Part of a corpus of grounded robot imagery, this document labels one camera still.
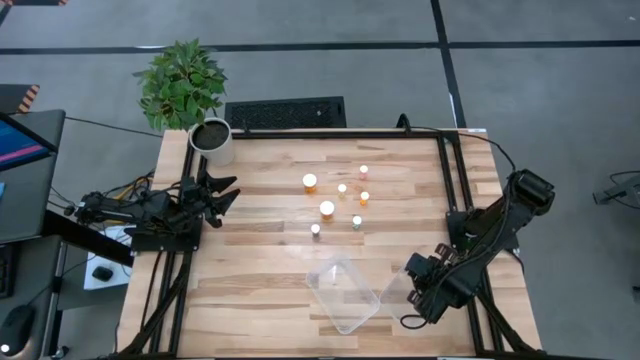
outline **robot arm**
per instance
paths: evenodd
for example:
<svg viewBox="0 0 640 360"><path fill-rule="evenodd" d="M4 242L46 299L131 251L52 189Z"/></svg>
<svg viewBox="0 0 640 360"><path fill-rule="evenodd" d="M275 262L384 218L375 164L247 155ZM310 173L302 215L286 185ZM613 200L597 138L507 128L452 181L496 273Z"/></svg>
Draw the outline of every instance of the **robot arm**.
<svg viewBox="0 0 640 360"><path fill-rule="evenodd" d="M451 306L461 308L478 293L483 269L534 216L545 214L555 197L553 185L529 170L509 176L504 196L476 209L460 222L457 250L440 244L440 258L414 253L405 269L415 289L407 300L427 323L437 323Z"/></svg>
<svg viewBox="0 0 640 360"><path fill-rule="evenodd" d="M195 179L184 177L168 189L149 191L135 201L111 199L92 192L83 196L76 216L84 225L108 220L136 225L135 229L127 231L130 235L187 233L201 214L211 226L219 228L222 221L218 215L226 214L240 189L219 197L212 194L226 190L236 180L235 176L215 179L206 170L201 170ZM171 195L171 190L179 190L179 196Z"/></svg>

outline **desk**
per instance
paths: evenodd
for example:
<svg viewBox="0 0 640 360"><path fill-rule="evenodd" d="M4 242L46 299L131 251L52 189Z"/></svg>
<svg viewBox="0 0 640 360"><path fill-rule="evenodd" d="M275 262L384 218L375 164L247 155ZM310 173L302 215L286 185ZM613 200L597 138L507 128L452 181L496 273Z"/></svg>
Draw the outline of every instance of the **desk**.
<svg viewBox="0 0 640 360"><path fill-rule="evenodd" d="M232 189L239 187L242 193L222 228L203 227L200 249L193 255L179 357L474 354L465 309L449 309L437 325L417 331L402 328L381 310L344 336L305 283L309 270L340 252L353 259L379 294L416 249L430 254L438 243L448 243L445 212L449 206L436 141L237 140L234 146L236 158L231 165L208 168L215 177L237 176ZM490 147L465 137L461 146L474 203L488 206L501 195ZM186 133L166 132L155 188L179 180L186 148ZM460 194L453 156L449 156L456 194ZM196 155L192 173L198 161ZM367 181L358 180L362 164L369 166ZM306 195L302 187L306 173L318 177L313 195ZM340 183L349 188L344 201L338 199ZM358 202L363 189L371 193L366 208ZM318 205L324 200L336 204L330 223L320 220ZM364 221L354 232L351 217L356 213ZM322 224L317 243L309 231L313 223ZM121 347L139 329L155 258L155 253L147 253L135 260L120 320ZM519 264L500 254L488 270L496 304L522 338L539 348ZM156 280L151 310L159 287ZM489 348L481 306L479 313ZM167 348L171 317L165 319L161 350Z"/></svg>
<svg viewBox="0 0 640 360"><path fill-rule="evenodd" d="M29 113L15 119L54 146L60 146L64 111ZM16 288L12 297L0 299L0 321L15 306L31 300L54 276L61 275L64 265L64 257L58 256L61 241L125 265L133 262L127 246L47 210L55 163L56 156L51 156L0 173L0 182L6 183L0 199L0 244L15 243L11 245L19 249ZM44 291L32 304L36 320L26 350L20 354L22 359L50 355L57 348L62 320L62 309L58 308L60 289L51 290Z"/></svg>

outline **small bottle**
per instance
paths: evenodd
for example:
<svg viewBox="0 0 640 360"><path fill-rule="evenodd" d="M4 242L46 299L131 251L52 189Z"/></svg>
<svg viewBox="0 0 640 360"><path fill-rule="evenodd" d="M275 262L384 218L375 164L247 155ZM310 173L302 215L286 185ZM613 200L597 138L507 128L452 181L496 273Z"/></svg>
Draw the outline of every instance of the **small bottle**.
<svg viewBox="0 0 640 360"><path fill-rule="evenodd" d="M322 204L320 204L320 213L322 214L322 219L331 220L335 209L336 207L331 201L323 201Z"/></svg>
<svg viewBox="0 0 640 360"><path fill-rule="evenodd" d="M369 173L369 167L367 165L360 166L360 180L366 180L367 173Z"/></svg>
<svg viewBox="0 0 640 360"><path fill-rule="evenodd" d="M366 191L363 191L360 194L360 205L365 206L367 205L367 201L369 201L369 193Z"/></svg>
<svg viewBox="0 0 640 360"><path fill-rule="evenodd" d="M346 194L347 194L347 185L345 184L338 185L338 196L340 197L340 199L344 199Z"/></svg>
<svg viewBox="0 0 640 360"><path fill-rule="evenodd" d="M353 230L360 229L360 225L362 225L362 218L358 215L353 217Z"/></svg>
<svg viewBox="0 0 640 360"><path fill-rule="evenodd" d="M304 192L310 194L316 191L316 184L318 183L318 178L316 178L313 174L307 174L302 178L302 184L304 185Z"/></svg>
<svg viewBox="0 0 640 360"><path fill-rule="evenodd" d="M318 224L311 225L311 235L313 235L314 238L317 238L320 236L320 225Z"/></svg>

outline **wooden tabletop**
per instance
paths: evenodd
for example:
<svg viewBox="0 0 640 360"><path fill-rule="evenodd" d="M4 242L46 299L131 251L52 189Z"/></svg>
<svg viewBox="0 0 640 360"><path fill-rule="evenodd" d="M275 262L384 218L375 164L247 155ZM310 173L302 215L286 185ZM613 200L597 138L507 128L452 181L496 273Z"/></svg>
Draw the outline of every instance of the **wooden tabletop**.
<svg viewBox="0 0 640 360"><path fill-rule="evenodd" d="M166 132L155 188L178 181L187 146L184 132ZM306 273L335 254L346 254L378 295L416 250L433 253L448 243L448 210L440 159L433 139L235 140L235 160L208 168L214 177L237 176L230 190L241 195L223 218L223 227L205 224L195 253L181 333L179 357L203 356L436 356L472 355L466 309L448 309L436 325L404 329L381 309L349 335L341 335L305 281ZM462 149L476 206L501 195L489 145L462 138ZM451 170L459 191L453 151ZM199 156L194 159L193 172ZM360 165L369 167L366 181ZM317 191L305 194L302 177L318 177ZM339 184L348 187L338 197ZM371 199L366 207L359 194ZM319 204L336 211L322 221ZM363 224L351 228L352 216ZM314 241L309 228L322 226ZM121 347L138 332L155 253L138 256L119 327ZM150 310L155 308L161 260ZM498 307L533 347L540 347L519 264L500 254L489 266ZM486 316L479 305L485 346L490 348ZM161 349L166 349L165 322Z"/></svg>

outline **keyboard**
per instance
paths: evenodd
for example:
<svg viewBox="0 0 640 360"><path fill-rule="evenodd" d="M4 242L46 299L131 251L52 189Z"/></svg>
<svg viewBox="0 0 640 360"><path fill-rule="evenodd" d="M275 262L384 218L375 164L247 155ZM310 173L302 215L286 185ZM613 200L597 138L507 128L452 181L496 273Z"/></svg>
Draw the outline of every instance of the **keyboard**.
<svg viewBox="0 0 640 360"><path fill-rule="evenodd" d="M18 262L16 244L0 245L0 299L11 297Z"/></svg>

